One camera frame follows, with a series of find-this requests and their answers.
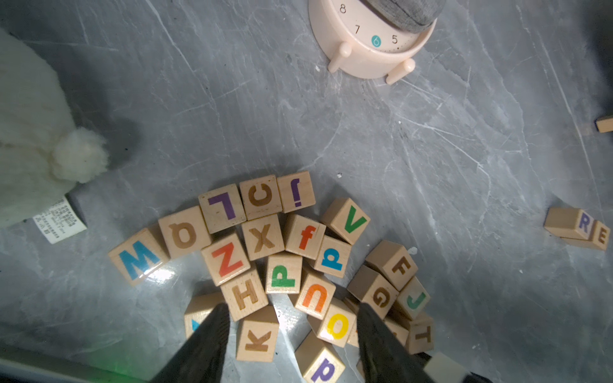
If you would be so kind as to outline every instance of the alarm clock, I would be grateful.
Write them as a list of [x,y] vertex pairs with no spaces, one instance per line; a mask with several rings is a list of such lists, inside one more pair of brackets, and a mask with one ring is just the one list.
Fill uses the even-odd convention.
[[331,73],[341,69],[359,78],[387,75],[390,85],[415,69],[412,57],[436,25],[435,20],[419,34],[401,31],[360,0],[309,0],[308,13]]

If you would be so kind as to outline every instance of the stuffed animal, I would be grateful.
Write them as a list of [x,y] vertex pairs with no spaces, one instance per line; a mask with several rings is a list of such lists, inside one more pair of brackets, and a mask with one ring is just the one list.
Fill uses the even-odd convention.
[[55,71],[0,29],[0,228],[41,213],[107,168],[104,139],[76,128]]

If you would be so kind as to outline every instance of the fabric tag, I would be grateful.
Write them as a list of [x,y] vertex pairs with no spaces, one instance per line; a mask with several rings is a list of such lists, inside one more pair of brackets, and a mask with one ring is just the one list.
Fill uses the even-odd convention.
[[87,229],[77,217],[66,196],[53,204],[49,209],[34,217],[36,226],[51,243],[57,243],[72,237]]

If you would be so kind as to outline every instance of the purple letter j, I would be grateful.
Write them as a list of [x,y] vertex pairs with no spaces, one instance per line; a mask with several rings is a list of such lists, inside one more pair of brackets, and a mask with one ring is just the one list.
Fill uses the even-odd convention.
[[223,203],[228,219],[236,218],[236,214],[234,214],[234,209],[232,208],[232,202],[230,201],[230,195],[228,193],[216,195],[208,199],[209,205],[214,205],[218,202]]

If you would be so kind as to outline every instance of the letter block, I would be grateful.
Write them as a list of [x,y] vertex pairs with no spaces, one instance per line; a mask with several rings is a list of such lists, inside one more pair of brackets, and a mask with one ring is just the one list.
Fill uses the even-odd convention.
[[562,238],[567,244],[580,248],[606,251],[609,246],[609,234],[611,230],[600,221],[594,222],[592,233],[587,241]]
[[279,177],[276,183],[281,194],[283,213],[315,205],[315,193],[308,171]]
[[229,281],[251,268],[243,244],[232,233],[201,250],[204,263],[215,286]]
[[213,242],[204,223],[200,206],[179,211],[158,219],[170,258],[179,258],[200,251]]
[[545,229],[551,234],[576,240],[588,240],[593,225],[589,214],[574,208],[549,208],[545,220]]
[[409,330],[402,327],[398,322],[388,317],[385,317],[383,319],[383,323],[385,323],[385,325],[389,328],[389,330],[396,337],[396,339],[398,339],[398,342],[400,342],[400,344],[402,344],[403,346],[406,346],[406,341],[409,338]]
[[334,347],[310,332],[295,353],[300,374],[308,383],[335,383],[345,365]]
[[170,260],[159,227],[149,227],[112,249],[109,258],[120,273],[136,286]]
[[431,316],[422,311],[415,320],[411,320],[394,306],[390,311],[390,317],[409,331],[405,345],[409,354],[418,354],[434,348],[434,320]]
[[300,295],[290,295],[289,300],[298,310],[322,320],[336,289],[334,283],[330,282],[322,273],[304,265]]
[[249,260],[285,250],[279,217],[276,214],[247,221],[241,225]]
[[342,278],[345,276],[350,254],[351,245],[324,235],[317,259],[310,260],[309,264],[317,271]]
[[354,297],[345,297],[343,299],[343,303],[356,315],[356,323],[354,323],[353,328],[349,332],[349,338],[347,338],[347,344],[350,344],[354,347],[360,347],[360,341],[357,336],[357,312],[360,308],[360,302]]
[[269,175],[238,184],[247,219],[257,219],[283,210],[276,177]]
[[234,322],[268,306],[268,297],[255,268],[221,285],[221,292]]
[[426,313],[420,313],[409,322],[409,338],[406,350],[414,355],[434,349],[434,320]]
[[362,266],[353,277],[347,290],[360,302],[368,303],[383,319],[398,296],[398,291],[373,269]]
[[235,184],[198,196],[208,232],[213,234],[247,220],[243,202]]
[[411,278],[405,288],[400,291],[394,307],[403,315],[413,320],[430,301],[430,294],[424,289],[416,276]]
[[273,306],[246,316],[238,328],[236,360],[271,363],[278,335],[279,320]]
[[266,294],[299,294],[302,257],[282,252],[268,257]]
[[406,248],[390,241],[381,241],[366,257],[366,263],[386,277],[396,290],[402,290],[417,273],[417,265]]
[[325,232],[324,224],[297,214],[290,214],[283,228],[285,250],[304,258],[317,259]]
[[185,337],[189,338],[198,326],[204,322],[215,306],[225,302],[220,292],[193,297],[183,316],[185,320]]
[[337,198],[324,213],[321,222],[354,245],[364,233],[370,217],[351,198]]
[[340,300],[332,298],[324,320],[307,317],[317,337],[338,347],[344,347],[356,325],[357,316]]

